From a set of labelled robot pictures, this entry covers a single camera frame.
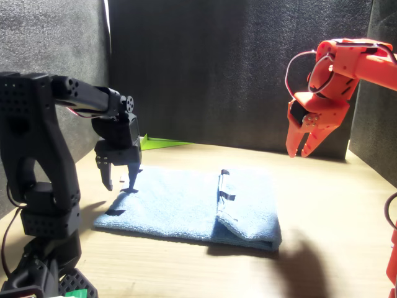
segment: dark wall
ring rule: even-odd
[[[374,0],[368,37],[397,48],[395,0]],[[397,187],[396,113],[396,91],[361,82],[349,149]]]
[[[110,1],[113,88],[135,99],[141,134],[286,152],[285,69],[322,40],[364,37],[372,0]],[[292,68],[306,88],[314,56]],[[315,151],[344,158],[353,107]]]
[[[102,0],[1,0],[0,71],[61,74],[107,85],[106,29]],[[91,121],[65,108],[58,108],[57,114],[77,161],[94,147],[97,135]],[[12,208],[5,187],[1,164],[0,217]]]

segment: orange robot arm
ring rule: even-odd
[[[287,151],[294,157],[309,133],[302,157],[342,124],[349,99],[360,79],[397,91],[397,59],[389,43],[369,39],[326,40],[319,44],[316,65],[308,77],[308,92],[298,92],[288,104]]]

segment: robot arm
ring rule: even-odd
[[[316,51],[308,92],[292,95],[288,104],[287,151],[294,157],[309,133],[302,157],[342,124],[348,101],[360,79],[397,91],[397,59],[389,43],[369,39],[326,40]]]
[[[12,194],[15,205],[25,204],[19,207],[24,232],[35,237],[25,246],[17,269],[5,270],[8,280],[1,298],[55,297],[75,289],[87,289],[88,298],[97,297],[95,287],[74,268],[81,256],[81,194],[55,104],[92,119],[101,137],[95,147],[96,163],[108,190],[112,190],[111,163],[128,165],[130,187],[126,191],[133,191],[141,163],[131,97],[64,76],[0,73],[0,154],[7,194]],[[36,180],[36,161],[50,183]]]

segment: blue towel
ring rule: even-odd
[[[134,194],[121,192],[95,227],[275,251],[281,231],[268,175],[145,167]]]

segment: cable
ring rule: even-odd
[[[93,119],[93,118],[99,118],[99,117],[101,117],[101,116],[84,116],[84,115],[81,115],[81,114],[77,113],[75,110],[72,110],[70,107],[67,107],[67,109],[68,109],[70,112],[72,112],[74,115],[79,116],[79,117],[81,117],[81,118]]]
[[[6,189],[7,189],[7,198],[9,199],[10,203],[17,208],[21,208],[21,209],[25,208],[24,205],[19,205],[19,204],[15,203],[15,201],[13,199],[11,199],[12,196],[11,196],[11,192],[10,192],[10,186],[8,185],[8,181],[7,181]]]
[[[338,42],[338,41],[336,42],[336,45],[337,45],[338,47],[343,47],[343,48],[358,48],[358,47],[359,47],[359,48],[362,48],[362,47],[365,47],[365,48],[379,48],[380,50],[383,50],[384,52],[386,52],[386,54],[390,57],[390,59],[392,60],[392,62],[393,62],[395,65],[397,65],[397,58],[395,57],[395,55],[393,54],[393,52],[392,52],[386,45],[382,45],[382,44],[379,44],[379,43],[366,43],[366,42],[362,42],[362,43],[358,43],[358,42],[357,42],[357,43],[355,43],[355,42]],[[285,86],[287,87],[287,90],[288,90],[288,92],[290,93],[291,97],[294,98],[294,99],[296,99],[296,98],[295,98],[295,96],[293,95],[290,86],[288,85],[288,79],[287,79],[288,71],[289,71],[289,69],[290,69],[291,62],[292,62],[294,59],[298,58],[299,56],[306,55],[306,54],[310,54],[310,53],[315,54],[316,51],[312,50],[312,51],[308,51],[308,52],[299,53],[299,54],[297,54],[296,56],[294,56],[294,57],[290,60],[290,62],[288,63],[287,72],[286,72],[286,74],[285,74]],[[313,68],[313,70],[312,70],[312,72],[310,73],[309,83],[308,83],[308,91],[311,92],[311,93],[313,93],[313,94],[320,93],[323,89],[325,89],[325,88],[330,84],[330,82],[332,81],[332,78],[333,78],[333,76],[334,76],[334,72],[332,71],[331,74],[329,75],[329,78],[327,79],[327,81],[326,81],[320,88],[318,88],[318,89],[312,88],[312,87],[310,86],[310,85],[311,85],[311,78],[312,78],[312,75],[313,75],[315,69],[317,68],[317,66],[319,65],[319,63],[320,63],[321,61],[323,61],[323,60],[325,60],[325,59],[327,59],[327,58],[329,58],[329,59],[333,62],[335,56],[334,56],[333,54],[330,54],[330,53],[325,54],[323,57],[321,57],[321,59],[319,59],[319,60],[316,62],[315,66],[314,66],[314,68]]]
[[[397,192],[392,194],[385,202],[385,217],[387,222],[393,227],[393,229],[397,230],[397,227],[395,226],[395,224],[393,223],[393,221],[390,219],[390,214],[389,214],[389,208],[390,208],[390,204],[391,202],[393,202],[393,200],[397,197]]]
[[[3,268],[4,272],[6,273],[7,278],[10,277],[11,272],[8,269],[8,266],[7,266],[7,263],[6,263],[6,254],[5,254],[6,239],[7,239],[8,231],[10,230],[11,225],[14,222],[14,220],[17,218],[18,213],[19,213],[20,210],[21,210],[21,208],[17,208],[17,210],[15,211],[14,217],[10,221],[10,224],[8,225],[8,228],[7,228],[6,232],[4,233],[4,236],[2,238],[2,243],[1,243],[1,264],[2,264],[2,268]]]
[[[289,72],[289,70],[290,70],[290,65],[291,65],[291,62],[292,62],[293,60],[295,60],[296,58],[298,58],[299,56],[303,56],[303,55],[307,55],[307,54],[316,54],[316,51],[311,50],[311,51],[301,52],[301,53],[295,55],[295,56],[290,60],[290,62],[288,63],[288,66],[287,66],[287,71],[286,71],[286,73],[285,73],[285,80],[284,80],[284,82],[285,82],[285,86],[287,87],[288,92],[290,93],[291,97],[294,98],[294,99],[296,99],[296,98],[295,98],[295,96],[293,95],[290,86],[288,85],[288,72]]]
[[[335,56],[333,54],[327,53],[324,56],[322,56],[321,59],[319,59],[316,62],[315,66],[314,66],[314,68],[311,71],[310,76],[309,76],[309,83],[308,83],[308,91],[309,92],[311,92],[313,94],[320,93],[325,87],[327,87],[330,84],[330,82],[332,81],[332,78],[334,77],[334,72],[333,71],[331,71],[331,74],[329,75],[328,79],[326,80],[326,82],[320,88],[316,89],[316,88],[312,88],[310,86],[311,85],[311,78],[312,78],[313,73],[316,70],[317,66],[325,59],[330,59],[330,61],[333,62],[334,58],[335,58]]]
[[[386,46],[379,43],[367,43],[367,42],[336,42],[338,47],[342,48],[380,48],[381,50],[385,51],[387,55],[390,57],[392,62],[397,65],[397,59],[395,54]]]

